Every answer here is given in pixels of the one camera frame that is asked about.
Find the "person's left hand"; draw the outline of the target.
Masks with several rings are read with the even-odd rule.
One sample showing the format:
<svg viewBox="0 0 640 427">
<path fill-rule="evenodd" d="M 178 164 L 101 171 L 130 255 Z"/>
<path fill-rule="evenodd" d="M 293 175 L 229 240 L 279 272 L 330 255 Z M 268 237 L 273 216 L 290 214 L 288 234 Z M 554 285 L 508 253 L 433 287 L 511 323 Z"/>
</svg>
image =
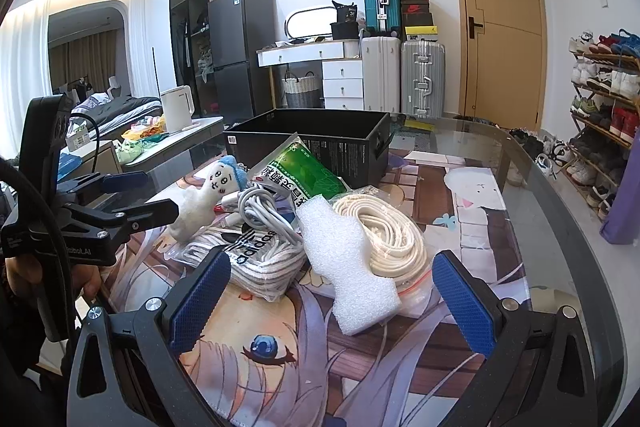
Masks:
<svg viewBox="0 0 640 427">
<path fill-rule="evenodd" d="M 50 279 L 52 270 L 43 270 L 34 256 L 22 256 L 4 260 L 6 277 L 15 295 L 33 294 L 43 281 Z M 81 289 L 88 299 L 93 299 L 101 288 L 102 279 L 95 265 L 75 265 L 70 269 L 72 288 Z"/>
</svg>

